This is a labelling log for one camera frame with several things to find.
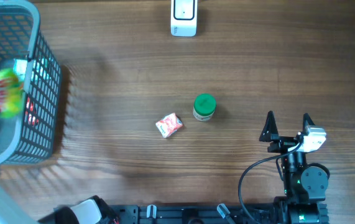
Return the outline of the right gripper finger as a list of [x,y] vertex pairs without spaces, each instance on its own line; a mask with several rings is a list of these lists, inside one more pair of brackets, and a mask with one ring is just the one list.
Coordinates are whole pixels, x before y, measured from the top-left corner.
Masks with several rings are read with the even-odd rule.
[[279,132],[275,122],[275,116],[273,111],[267,113],[264,128],[260,134],[260,142],[274,142],[279,140]]
[[303,115],[303,130],[308,131],[309,129],[313,128],[315,126],[314,122],[310,118],[310,115],[308,113],[305,113]]

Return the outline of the green lid jar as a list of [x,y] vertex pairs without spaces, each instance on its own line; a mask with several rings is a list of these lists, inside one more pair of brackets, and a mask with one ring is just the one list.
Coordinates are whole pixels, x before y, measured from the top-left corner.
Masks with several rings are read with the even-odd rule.
[[217,102],[208,93],[202,93],[195,98],[193,104],[193,115],[198,121],[208,121],[216,110]]

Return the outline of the red white small carton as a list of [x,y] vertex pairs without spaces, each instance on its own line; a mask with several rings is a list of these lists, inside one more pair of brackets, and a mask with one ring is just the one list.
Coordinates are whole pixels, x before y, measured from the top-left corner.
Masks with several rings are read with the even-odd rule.
[[160,121],[156,122],[155,125],[161,133],[162,137],[168,138],[174,132],[179,130],[183,126],[183,123],[175,113],[171,113],[163,117]]

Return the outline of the Haribo gummy candy bag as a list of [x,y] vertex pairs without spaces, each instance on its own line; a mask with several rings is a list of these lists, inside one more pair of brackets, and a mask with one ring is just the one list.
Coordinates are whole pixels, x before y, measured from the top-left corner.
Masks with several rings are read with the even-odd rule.
[[22,82],[12,68],[0,70],[0,117],[12,118],[22,109]]

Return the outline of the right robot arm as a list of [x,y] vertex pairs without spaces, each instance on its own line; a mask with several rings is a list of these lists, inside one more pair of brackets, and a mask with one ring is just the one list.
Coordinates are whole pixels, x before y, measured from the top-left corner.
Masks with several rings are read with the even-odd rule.
[[268,142],[267,151],[280,155],[276,163],[285,195],[274,198],[274,223],[328,223],[326,206],[321,202],[326,199],[330,172],[306,159],[326,141],[326,131],[305,113],[302,131],[295,137],[281,136],[274,113],[269,111],[259,141]]

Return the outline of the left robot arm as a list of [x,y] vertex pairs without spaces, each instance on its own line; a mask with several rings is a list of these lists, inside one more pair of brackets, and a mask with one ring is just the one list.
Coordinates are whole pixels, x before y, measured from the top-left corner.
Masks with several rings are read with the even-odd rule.
[[35,221],[0,187],[0,223],[99,223],[109,219],[118,222],[117,213],[98,196],[88,198],[73,206],[63,206]]

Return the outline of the white barcode scanner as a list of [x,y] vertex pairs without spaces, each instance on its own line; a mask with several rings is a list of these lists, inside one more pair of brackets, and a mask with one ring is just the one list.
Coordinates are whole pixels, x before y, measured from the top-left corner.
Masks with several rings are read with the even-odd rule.
[[171,0],[170,32],[175,37],[194,37],[197,32],[198,0]]

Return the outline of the white teal snack packet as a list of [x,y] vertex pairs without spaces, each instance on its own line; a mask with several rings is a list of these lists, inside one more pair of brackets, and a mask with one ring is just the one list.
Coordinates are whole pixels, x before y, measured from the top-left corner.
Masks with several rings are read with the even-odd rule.
[[25,75],[27,70],[27,61],[23,59],[15,59],[13,71],[18,75]]

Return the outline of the grey plastic mesh basket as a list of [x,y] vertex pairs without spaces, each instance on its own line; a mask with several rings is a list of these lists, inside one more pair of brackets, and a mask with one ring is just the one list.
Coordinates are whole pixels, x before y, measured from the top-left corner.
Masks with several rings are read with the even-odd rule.
[[0,70],[27,61],[23,109],[0,117],[0,165],[36,164],[53,151],[62,72],[40,30],[40,14],[29,1],[0,1]]

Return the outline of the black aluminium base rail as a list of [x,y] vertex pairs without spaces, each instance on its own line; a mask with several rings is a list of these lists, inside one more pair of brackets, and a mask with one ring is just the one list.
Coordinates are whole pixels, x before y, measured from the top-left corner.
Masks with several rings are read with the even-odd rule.
[[328,224],[330,218],[325,204],[288,206],[283,203],[249,204],[247,217],[240,206],[227,206],[222,215],[213,206],[112,205],[118,215],[117,223],[126,224],[190,224],[190,223],[303,223]]

